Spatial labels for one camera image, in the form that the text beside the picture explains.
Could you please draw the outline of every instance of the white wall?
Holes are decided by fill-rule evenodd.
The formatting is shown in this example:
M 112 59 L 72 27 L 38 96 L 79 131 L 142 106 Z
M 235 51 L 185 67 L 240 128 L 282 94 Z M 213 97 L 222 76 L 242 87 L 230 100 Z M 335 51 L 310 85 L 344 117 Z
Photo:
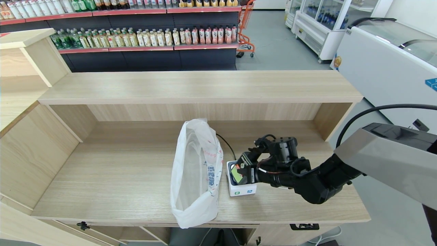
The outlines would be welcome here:
M 255 0 L 254 9 L 285 9 L 285 0 Z
M 437 37 L 437 0 L 393 0 L 386 17 Z

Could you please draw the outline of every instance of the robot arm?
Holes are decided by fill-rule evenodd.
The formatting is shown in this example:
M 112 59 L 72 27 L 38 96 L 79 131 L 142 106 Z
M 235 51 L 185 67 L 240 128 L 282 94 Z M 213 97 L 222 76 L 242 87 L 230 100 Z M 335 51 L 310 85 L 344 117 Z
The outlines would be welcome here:
M 372 123 L 357 130 L 320 166 L 311 169 L 309 160 L 298 157 L 294 137 L 255 141 L 256 148 L 237 161 L 243 176 L 238 184 L 268 183 L 288 187 L 306 201 L 322 204 L 345 184 L 366 173 L 437 209 L 437 136 L 409 128 Z M 258 161 L 262 153 L 267 159 Z

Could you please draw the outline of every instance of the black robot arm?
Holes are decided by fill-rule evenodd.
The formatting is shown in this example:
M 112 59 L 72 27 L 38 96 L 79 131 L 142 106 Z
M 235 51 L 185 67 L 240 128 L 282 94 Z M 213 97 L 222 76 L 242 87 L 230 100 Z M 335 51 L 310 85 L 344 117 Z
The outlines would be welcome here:
M 256 148 L 244 152 L 237 161 L 237 172 L 243 176 L 238 184 L 262 182 L 272 187 L 284 186 L 312 204 L 322 204 L 362 174 L 335 154 L 311 169 L 309 160 L 298 157 L 297 144 L 294 137 L 276 139 L 271 134 L 256 140 Z M 258 161 L 262 153 L 270 156 Z

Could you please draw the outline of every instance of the blue sticker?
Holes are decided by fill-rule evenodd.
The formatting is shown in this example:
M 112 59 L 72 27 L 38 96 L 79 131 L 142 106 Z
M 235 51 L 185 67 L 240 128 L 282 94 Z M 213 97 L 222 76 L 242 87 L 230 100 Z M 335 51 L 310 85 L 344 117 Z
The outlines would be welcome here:
M 425 80 L 425 84 L 437 91 L 437 78 Z

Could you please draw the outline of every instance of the wooden counter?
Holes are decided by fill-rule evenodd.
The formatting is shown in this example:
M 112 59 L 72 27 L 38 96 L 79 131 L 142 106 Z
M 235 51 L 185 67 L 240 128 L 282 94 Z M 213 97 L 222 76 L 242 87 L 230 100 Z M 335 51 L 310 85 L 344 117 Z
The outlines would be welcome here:
M 40 53 L 28 49 L 38 44 L 33 39 L 3 42 L 8 35 L 0 43 L 40 72 L 2 77 L 0 199 L 8 213 L 0 214 L 0 237 L 43 246 L 168 245 L 177 227 L 171 170 L 185 120 L 207 118 L 237 156 L 265 134 L 296 137 L 298 154 L 315 167 L 332 154 L 327 141 L 362 99 L 336 71 L 72 74 L 49 38 L 41 47 L 50 49 Z M 232 160 L 221 144 L 224 161 Z M 248 245 L 259 237 L 264 245 L 298 245 L 370 220 L 353 185 L 313 205 L 263 183 L 254 195 L 230 197 L 222 174 L 218 204 L 217 217 L 200 227 L 233 228 Z M 90 229 L 76 226 L 82 221 Z M 320 229 L 292 231 L 291 223 Z

